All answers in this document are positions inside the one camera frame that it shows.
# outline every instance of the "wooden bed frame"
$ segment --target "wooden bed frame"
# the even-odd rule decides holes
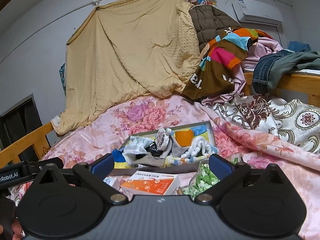
[[[252,94],[251,83],[253,73],[244,73],[244,76],[247,84],[243,91],[248,96]],[[320,76],[285,74],[271,94],[278,96],[278,89],[307,93],[308,104],[320,107]],[[30,146],[33,147],[38,159],[41,159],[50,149],[45,136],[51,131],[53,131],[53,126],[49,122],[2,150],[0,152],[0,168],[7,165],[10,161],[19,163],[20,159],[18,155]]]

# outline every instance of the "denim jacket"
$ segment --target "denim jacket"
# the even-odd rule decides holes
[[[320,52],[308,51],[291,53],[281,50],[278,53],[262,57],[254,72],[252,86],[259,94],[275,89],[281,77],[291,70],[320,70]]]
[[[283,56],[292,54],[287,50],[281,50],[277,53],[265,55],[260,58],[253,71],[252,87],[258,94],[267,94],[270,92],[268,88],[268,77],[274,62]]]
[[[311,51],[309,44],[301,43],[299,41],[290,41],[288,49],[293,50],[294,52]]]

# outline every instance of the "yellow blanket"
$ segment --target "yellow blanket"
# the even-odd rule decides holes
[[[66,109],[55,131],[89,125],[111,106],[182,92],[199,60],[186,0],[121,0],[97,7],[67,43]]]

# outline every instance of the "brown puffer jacket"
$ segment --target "brown puffer jacket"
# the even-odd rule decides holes
[[[197,32],[200,52],[223,29],[241,27],[229,15],[209,4],[193,7],[189,13]]]

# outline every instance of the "blue gripper pad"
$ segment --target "blue gripper pad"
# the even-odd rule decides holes
[[[216,154],[212,154],[209,158],[209,169],[220,180],[223,180],[233,171],[232,166],[220,160],[218,157],[216,157]]]
[[[106,154],[95,162],[91,163],[90,166],[91,173],[103,180],[113,170],[115,166],[115,160],[111,154]]]

